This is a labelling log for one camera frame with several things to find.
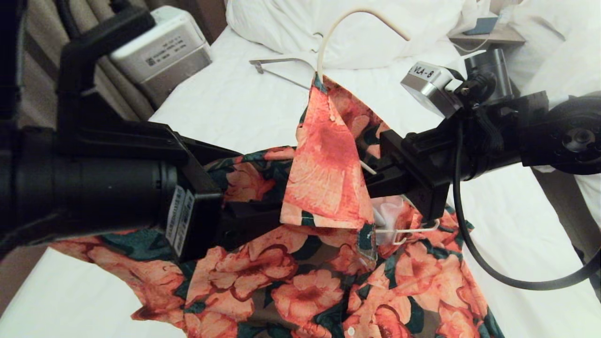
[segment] floral fabric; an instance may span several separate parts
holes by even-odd
[[[374,247],[374,264],[366,262],[361,242],[373,232],[372,206],[388,210],[397,229],[422,226],[403,198],[367,195],[359,159],[379,157],[386,129],[344,88],[316,81],[298,148],[206,167],[226,200],[283,201],[288,224],[232,252],[216,247],[178,265],[155,230],[53,247],[125,281],[142,302],[133,319],[167,322],[190,338],[503,337],[463,261],[450,207],[437,230]]]

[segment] white bed sheet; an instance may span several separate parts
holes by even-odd
[[[294,145],[307,105],[305,89],[269,74],[259,75],[251,58],[273,55],[226,29],[212,46],[215,62],[178,86],[152,120],[182,135],[252,152]],[[423,61],[447,64],[457,57],[447,41]],[[400,135],[439,122],[398,84],[416,59],[386,69],[333,70],[326,75],[362,99]],[[306,74],[310,81],[310,72]],[[544,280],[578,269],[557,215],[528,168],[519,165],[462,185],[466,217],[485,258],[514,278]],[[465,253],[506,337],[594,337],[601,304],[588,281],[563,290],[513,289],[493,280]],[[135,322],[140,306],[129,288],[95,265],[44,254],[0,319],[0,337],[183,337],[168,324]]]

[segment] floral garment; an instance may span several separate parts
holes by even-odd
[[[397,229],[422,227],[421,215],[399,196],[369,199],[359,160],[379,158],[388,126],[324,82],[311,88],[297,148],[206,166],[228,201],[281,201],[277,229],[178,265],[155,230],[53,247],[125,281],[142,302],[133,319],[168,322],[190,338],[503,337],[462,259],[450,207],[437,230],[374,245],[374,207]]]

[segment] barcode sticker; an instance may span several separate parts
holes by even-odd
[[[176,186],[173,198],[171,199],[169,214],[167,215],[167,229],[165,231],[165,237],[167,237],[167,241],[169,241],[171,245],[173,245],[175,240],[176,227],[182,215],[184,197],[186,197],[184,188]]]
[[[180,219],[175,230],[175,242],[173,248],[178,256],[182,255],[182,249],[184,247],[184,241],[188,233],[188,225],[190,224],[190,218],[192,217],[192,209],[194,208],[194,195],[190,190],[186,191],[186,199],[182,203],[182,212]]]

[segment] bed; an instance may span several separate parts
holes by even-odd
[[[307,104],[307,90],[270,74],[258,74],[248,63],[276,53],[226,28],[213,44],[212,54],[213,64],[180,84],[151,120],[167,123],[186,137],[242,153],[295,145],[294,132]],[[458,57],[444,38],[420,55],[387,68],[328,69],[325,74],[404,136],[433,128],[440,121],[400,86],[404,74],[418,60],[457,67]],[[278,67],[306,79],[307,84],[313,75],[299,64]],[[582,266],[529,168],[512,165],[462,187],[466,217],[476,226],[474,241],[500,272],[518,279],[548,280]],[[593,337],[598,333],[601,304],[588,281],[548,292],[513,289],[488,276],[467,250],[464,253],[505,337]],[[131,320],[129,315],[139,307],[118,278],[49,249],[0,319],[0,337],[184,336],[168,324]]]

